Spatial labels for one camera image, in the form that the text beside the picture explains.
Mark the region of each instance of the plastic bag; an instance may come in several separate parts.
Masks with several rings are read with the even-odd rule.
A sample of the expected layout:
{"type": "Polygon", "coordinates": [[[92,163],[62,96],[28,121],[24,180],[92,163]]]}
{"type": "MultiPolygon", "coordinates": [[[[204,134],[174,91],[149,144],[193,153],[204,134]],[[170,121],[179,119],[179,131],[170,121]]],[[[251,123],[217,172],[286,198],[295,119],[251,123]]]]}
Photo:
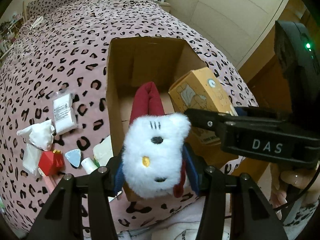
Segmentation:
{"type": "Polygon", "coordinates": [[[57,135],[78,128],[75,111],[72,108],[73,93],[61,90],[53,97],[53,114],[57,135]]]}

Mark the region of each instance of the red plastic block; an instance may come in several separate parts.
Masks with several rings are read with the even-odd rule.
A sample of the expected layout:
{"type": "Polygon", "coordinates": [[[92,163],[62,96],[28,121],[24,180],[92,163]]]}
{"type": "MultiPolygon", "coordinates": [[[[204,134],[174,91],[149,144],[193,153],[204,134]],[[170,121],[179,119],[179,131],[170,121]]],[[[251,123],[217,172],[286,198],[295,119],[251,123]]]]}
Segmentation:
{"type": "Polygon", "coordinates": [[[52,176],[58,173],[64,166],[63,155],[60,151],[44,151],[40,157],[39,168],[46,176],[52,176]]]}

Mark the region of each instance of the pink object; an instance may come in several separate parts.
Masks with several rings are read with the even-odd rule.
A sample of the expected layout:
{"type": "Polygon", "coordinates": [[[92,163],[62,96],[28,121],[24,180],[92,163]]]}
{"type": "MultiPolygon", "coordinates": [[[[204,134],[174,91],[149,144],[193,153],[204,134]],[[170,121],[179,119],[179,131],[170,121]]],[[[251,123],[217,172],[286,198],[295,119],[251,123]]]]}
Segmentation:
{"type": "Polygon", "coordinates": [[[46,176],[40,168],[38,168],[38,171],[39,171],[40,175],[42,176],[49,192],[52,193],[54,191],[55,187],[57,186],[56,182],[54,181],[54,179],[51,176],[46,176]]]}

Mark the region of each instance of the cardboard box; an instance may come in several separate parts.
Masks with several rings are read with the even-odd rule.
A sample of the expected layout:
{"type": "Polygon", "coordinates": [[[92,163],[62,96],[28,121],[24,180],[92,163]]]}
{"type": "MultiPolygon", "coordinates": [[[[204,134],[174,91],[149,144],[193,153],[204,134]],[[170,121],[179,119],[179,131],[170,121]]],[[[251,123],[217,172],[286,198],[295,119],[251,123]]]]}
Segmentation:
{"type": "MultiPolygon", "coordinates": [[[[206,68],[185,40],[162,37],[114,39],[109,46],[107,64],[106,100],[114,155],[122,148],[129,128],[133,98],[142,84],[150,81],[156,84],[164,112],[170,114],[174,112],[168,94],[170,86],[189,71],[206,68]]],[[[194,151],[206,155],[208,164],[217,168],[237,158],[221,152],[219,147],[208,147],[205,151],[197,138],[194,140],[191,136],[188,139],[194,151]]],[[[124,190],[129,201],[139,199],[127,186],[124,190]]]]}
{"type": "MultiPolygon", "coordinates": [[[[207,67],[191,70],[182,76],[170,87],[169,95],[176,112],[196,108],[237,115],[223,86],[207,67]]],[[[192,128],[192,132],[203,144],[220,143],[212,131],[192,128]]]]}

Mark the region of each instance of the white tissue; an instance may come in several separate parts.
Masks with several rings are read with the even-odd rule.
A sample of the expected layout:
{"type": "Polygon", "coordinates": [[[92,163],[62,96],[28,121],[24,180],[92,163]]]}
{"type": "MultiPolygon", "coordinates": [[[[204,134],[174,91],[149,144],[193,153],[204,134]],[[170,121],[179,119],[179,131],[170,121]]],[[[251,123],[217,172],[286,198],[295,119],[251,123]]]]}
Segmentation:
{"type": "Polygon", "coordinates": [[[38,171],[38,165],[40,161],[42,151],[34,147],[32,144],[27,143],[23,155],[22,165],[23,167],[35,177],[40,177],[38,171]]]}
{"type": "Polygon", "coordinates": [[[30,26],[30,31],[31,31],[31,29],[34,29],[34,28],[37,27],[39,24],[41,24],[41,23],[43,22],[43,20],[44,20],[43,16],[38,17],[38,18],[36,19],[36,21],[35,21],[33,24],[31,24],[31,26],[30,26]]]}
{"type": "Polygon", "coordinates": [[[23,137],[27,143],[49,151],[53,142],[54,126],[51,120],[42,123],[35,123],[23,130],[17,131],[17,135],[23,137]]]}
{"type": "Polygon", "coordinates": [[[57,135],[78,127],[71,94],[63,95],[53,101],[53,113],[57,135]]]}

